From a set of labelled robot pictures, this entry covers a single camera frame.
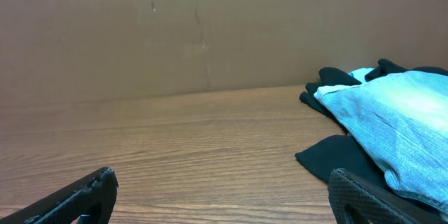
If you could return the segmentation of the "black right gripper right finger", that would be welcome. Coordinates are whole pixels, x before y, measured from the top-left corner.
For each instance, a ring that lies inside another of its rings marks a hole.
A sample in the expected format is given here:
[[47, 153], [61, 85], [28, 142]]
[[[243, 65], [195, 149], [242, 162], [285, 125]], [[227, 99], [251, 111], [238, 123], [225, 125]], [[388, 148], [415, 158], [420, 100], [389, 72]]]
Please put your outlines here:
[[425, 211], [345, 169], [332, 171], [328, 199], [337, 224], [443, 224]]

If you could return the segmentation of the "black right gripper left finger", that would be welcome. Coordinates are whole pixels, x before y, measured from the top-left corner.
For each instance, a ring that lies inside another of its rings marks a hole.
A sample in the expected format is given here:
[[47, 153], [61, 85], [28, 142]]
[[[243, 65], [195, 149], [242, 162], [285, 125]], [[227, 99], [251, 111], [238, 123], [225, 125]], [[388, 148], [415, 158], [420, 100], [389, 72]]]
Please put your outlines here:
[[3, 224], [108, 224], [118, 194], [118, 180], [102, 167], [39, 201], [1, 219]]

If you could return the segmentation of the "light blue denim shorts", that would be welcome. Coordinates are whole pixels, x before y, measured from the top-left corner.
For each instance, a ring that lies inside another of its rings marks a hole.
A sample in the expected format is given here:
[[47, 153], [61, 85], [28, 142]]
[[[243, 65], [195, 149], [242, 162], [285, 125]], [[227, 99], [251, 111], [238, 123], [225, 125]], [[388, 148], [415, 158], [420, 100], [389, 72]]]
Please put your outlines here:
[[319, 87], [318, 102], [348, 129], [401, 197], [447, 212], [447, 77], [390, 73]]

